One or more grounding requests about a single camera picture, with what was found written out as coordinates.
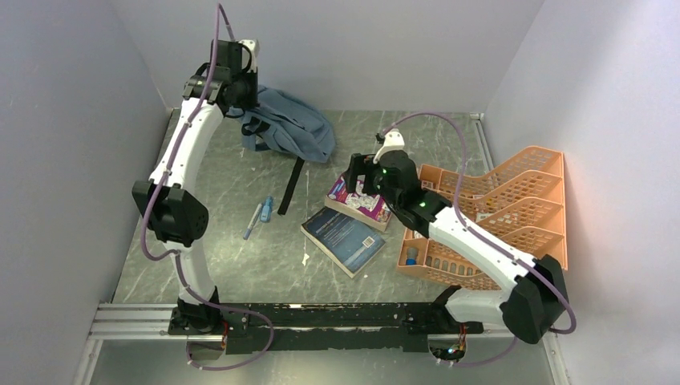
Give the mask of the blue-grey backpack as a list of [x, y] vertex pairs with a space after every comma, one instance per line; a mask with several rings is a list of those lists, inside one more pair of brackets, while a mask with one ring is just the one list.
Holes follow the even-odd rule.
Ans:
[[336, 140], [332, 123], [314, 106], [276, 88], [259, 86], [258, 105], [243, 110], [241, 143], [254, 151], [275, 151], [296, 158], [277, 213], [288, 211], [302, 166], [306, 162], [325, 163]]

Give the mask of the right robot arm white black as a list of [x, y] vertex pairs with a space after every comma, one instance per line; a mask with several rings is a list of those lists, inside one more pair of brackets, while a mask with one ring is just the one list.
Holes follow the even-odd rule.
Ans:
[[576, 330], [559, 262], [511, 247], [466, 218], [456, 200], [423, 188], [415, 162], [403, 150], [355, 153], [343, 176], [349, 192], [362, 178], [363, 191], [383, 198], [406, 228], [457, 252], [498, 285], [493, 291], [453, 290], [432, 312], [439, 330], [451, 332], [463, 322], [490, 323], [531, 344], [548, 331]]

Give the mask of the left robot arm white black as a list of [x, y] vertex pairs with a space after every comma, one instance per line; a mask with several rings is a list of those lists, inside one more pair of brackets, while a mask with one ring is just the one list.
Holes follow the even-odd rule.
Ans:
[[180, 292], [169, 334], [212, 334], [227, 329], [202, 238], [209, 213], [195, 196], [196, 178], [214, 132], [233, 109], [257, 106], [260, 44], [256, 39], [212, 41], [210, 60], [185, 83], [180, 118], [165, 153], [146, 180], [133, 184], [141, 236], [153, 232], [165, 251], [147, 259], [172, 261]]

